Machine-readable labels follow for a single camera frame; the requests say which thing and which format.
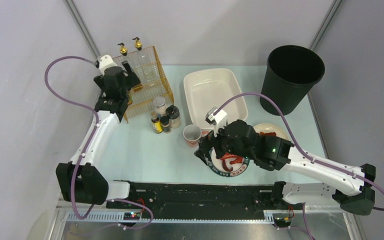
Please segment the clear glass oil bottle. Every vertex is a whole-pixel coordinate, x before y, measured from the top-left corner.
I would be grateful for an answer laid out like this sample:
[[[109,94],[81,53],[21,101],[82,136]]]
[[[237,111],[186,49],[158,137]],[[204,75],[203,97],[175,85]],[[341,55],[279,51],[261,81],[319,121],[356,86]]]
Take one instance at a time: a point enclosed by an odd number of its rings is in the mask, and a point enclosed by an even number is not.
[[[132,40],[136,50],[131,52],[129,57],[133,60],[134,71],[143,84],[152,85],[159,78],[155,46],[144,47],[139,37],[134,37]]]

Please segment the white lid spice jar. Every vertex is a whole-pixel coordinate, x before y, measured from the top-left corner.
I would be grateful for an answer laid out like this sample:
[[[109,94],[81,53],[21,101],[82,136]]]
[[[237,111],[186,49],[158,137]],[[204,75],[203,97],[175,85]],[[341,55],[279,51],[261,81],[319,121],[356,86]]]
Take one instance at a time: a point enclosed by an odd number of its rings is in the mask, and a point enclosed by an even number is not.
[[[155,97],[152,103],[154,106],[154,110],[159,118],[166,115],[167,102],[163,96]]]

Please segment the red label sauce bottle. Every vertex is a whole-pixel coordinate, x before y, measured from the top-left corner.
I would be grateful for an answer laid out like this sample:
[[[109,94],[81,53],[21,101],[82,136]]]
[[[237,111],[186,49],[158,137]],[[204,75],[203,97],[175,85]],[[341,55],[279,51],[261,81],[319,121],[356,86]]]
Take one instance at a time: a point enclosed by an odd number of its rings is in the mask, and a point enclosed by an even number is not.
[[[127,105],[130,106],[133,103],[133,97],[130,92],[127,93]]]

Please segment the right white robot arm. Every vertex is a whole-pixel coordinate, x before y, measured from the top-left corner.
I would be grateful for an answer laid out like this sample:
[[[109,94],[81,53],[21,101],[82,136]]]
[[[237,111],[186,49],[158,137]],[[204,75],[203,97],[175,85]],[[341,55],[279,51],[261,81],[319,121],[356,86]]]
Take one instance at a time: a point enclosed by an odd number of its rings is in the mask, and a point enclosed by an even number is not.
[[[198,141],[194,155],[206,165],[214,158],[226,154],[253,161],[267,171],[290,171],[319,181],[309,191],[296,185],[287,189],[285,182],[275,183],[272,196],[281,197],[290,204],[336,202],[339,207],[352,214],[368,216],[374,210],[375,191],[372,182],[376,178],[376,167],[342,165],[326,158],[310,155],[289,140],[274,135],[261,135],[243,120],[236,120],[217,131],[210,131]]]

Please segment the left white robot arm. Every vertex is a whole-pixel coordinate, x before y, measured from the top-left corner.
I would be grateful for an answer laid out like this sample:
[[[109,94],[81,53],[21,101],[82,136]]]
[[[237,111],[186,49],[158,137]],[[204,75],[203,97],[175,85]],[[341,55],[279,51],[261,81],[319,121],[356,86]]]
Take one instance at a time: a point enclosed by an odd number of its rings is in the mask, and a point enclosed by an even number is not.
[[[102,205],[113,199],[126,199],[130,192],[130,183],[116,179],[104,153],[128,109],[130,90],[141,82],[127,60],[118,65],[105,55],[98,64],[101,74],[93,80],[101,89],[101,96],[94,107],[94,119],[77,152],[55,170],[67,202]]]

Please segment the dark sauce glass bottle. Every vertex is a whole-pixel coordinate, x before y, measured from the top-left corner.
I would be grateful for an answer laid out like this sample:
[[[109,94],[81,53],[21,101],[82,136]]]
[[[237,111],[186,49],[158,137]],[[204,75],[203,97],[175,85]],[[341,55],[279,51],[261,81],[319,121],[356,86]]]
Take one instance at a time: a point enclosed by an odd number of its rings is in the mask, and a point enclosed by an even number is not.
[[[123,67],[122,65],[122,62],[123,61],[128,61],[128,63],[130,64],[130,66],[133,68],[133,60],[129,59],[128,58],[128,49],[125,47],[125,44],[123,42],[121,43],[118,43],[117,44],[119,46],[119,52],[120,52],[120,56],[117,56],[117,57],[114,57],[113,58],[113,61],[120,67]],[[138,91],[141,91],[143,89],[143,85],[142,83],[137,86],[137,87],[132,87],[132,90],[134,92],[138,92]]]

